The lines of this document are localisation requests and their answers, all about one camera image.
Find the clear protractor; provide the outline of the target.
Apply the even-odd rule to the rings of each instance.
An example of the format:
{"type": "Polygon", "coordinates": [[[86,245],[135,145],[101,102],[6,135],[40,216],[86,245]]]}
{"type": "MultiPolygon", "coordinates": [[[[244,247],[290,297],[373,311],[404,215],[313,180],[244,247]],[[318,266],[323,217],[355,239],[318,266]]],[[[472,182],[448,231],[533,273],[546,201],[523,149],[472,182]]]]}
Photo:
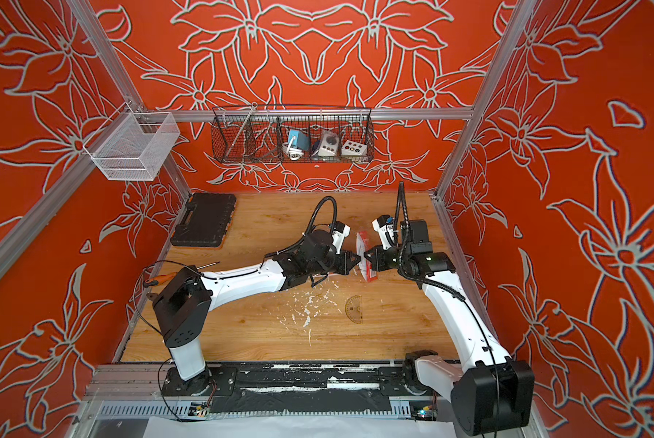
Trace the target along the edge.
{"type": "Polygon", "coordinates": [[[345,302],[345,315],[354,324],[363,323],[362,301],[359,295],[347,299],[345,302]]]}

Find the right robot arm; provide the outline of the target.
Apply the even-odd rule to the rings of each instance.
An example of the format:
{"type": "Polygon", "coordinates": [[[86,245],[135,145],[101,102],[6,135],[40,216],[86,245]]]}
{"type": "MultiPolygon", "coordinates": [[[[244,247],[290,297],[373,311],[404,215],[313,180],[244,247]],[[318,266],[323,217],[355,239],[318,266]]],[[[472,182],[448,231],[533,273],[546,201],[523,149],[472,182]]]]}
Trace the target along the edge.
{"type": "Polygon", "coordinates": [[[531,419],[535,375],[515,361],[469,303],[450,257],[437,252],[427,222],[410,218],[400,185],[394,215],[373,222],[381,243],[365,252],[378,272],[394,270],[415,283],[433,304],[458,354],[453,365],[431,351],[405,359],[405,379],[451,404],[459,428],[471,437],[494,437],[520,429],[531,419]]]}

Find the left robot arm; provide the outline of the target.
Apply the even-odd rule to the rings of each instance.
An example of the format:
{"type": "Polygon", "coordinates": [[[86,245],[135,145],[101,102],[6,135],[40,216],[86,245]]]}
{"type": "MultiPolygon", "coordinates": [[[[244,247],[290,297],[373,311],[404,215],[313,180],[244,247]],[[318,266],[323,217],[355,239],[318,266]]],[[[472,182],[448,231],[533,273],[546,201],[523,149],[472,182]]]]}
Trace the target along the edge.
{"type": "Polygon", "coordinates": [[[200,334],[208,313],[231,302],[276,293],[330,275],[346,276],[361,257],[345,250],[351,228],[338,220],[334,197],[323,197],[297,242],[268,253],[259,264],[230,271],[183,266],[161,293],[151,297],[158,330],[183,383],[210,376],[200,334]]]}

